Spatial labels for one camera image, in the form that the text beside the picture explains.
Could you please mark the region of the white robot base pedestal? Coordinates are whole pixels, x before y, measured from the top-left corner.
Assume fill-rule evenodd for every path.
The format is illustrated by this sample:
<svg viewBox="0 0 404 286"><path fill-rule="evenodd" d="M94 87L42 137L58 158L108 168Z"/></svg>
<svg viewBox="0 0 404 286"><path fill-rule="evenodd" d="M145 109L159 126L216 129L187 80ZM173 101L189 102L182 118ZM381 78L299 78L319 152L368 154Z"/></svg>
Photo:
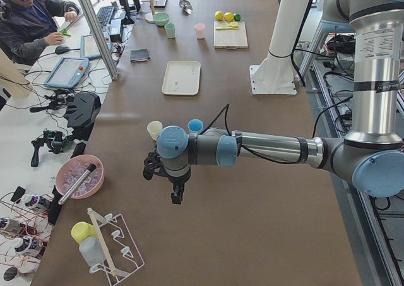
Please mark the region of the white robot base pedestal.
<svg viewBox="0 0 404 286"><path fill-rule="evenodd" d="M250 66L255 95L295 95L292 53L312 0L281 0L267 57Z"/></svg>

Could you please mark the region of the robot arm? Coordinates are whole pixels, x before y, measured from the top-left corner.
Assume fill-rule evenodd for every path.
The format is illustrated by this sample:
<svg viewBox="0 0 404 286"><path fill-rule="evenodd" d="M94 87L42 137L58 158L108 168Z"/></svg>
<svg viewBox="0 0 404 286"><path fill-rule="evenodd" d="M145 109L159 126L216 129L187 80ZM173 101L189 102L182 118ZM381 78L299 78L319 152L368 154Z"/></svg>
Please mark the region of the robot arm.
<svg viewBox="0 0 404 286"><path fill-rule="evenodd" d="M217 128L187 134L167 126L144 161L144 178L166 177L173 185L172 202L179 204L192 165L230 166L245 155L309 164L373 197L398 194L403 189L403 140L395 131L395 118L403 0L324 0L323 20L347 23L356 33L352 126L342 139Z"/></svg>

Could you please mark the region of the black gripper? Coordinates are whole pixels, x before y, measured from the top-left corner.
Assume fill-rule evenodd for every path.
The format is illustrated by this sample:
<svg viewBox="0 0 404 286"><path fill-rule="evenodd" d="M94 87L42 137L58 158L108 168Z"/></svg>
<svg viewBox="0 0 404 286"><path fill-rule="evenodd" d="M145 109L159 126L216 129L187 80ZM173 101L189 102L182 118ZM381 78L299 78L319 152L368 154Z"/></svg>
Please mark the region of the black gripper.
<svg viewBox="0 0 404 286"><path fill-rule="evenodd" d="M183 201L184 184L191 177L191 169L188 168L187 172L179 177L171 176L165 170L160 155L157 152L149 152L144 160L143 177L147 181L150 181L153 175L166 177L173 184L173 190L171 192L172 203L181 205Z"/></svg>

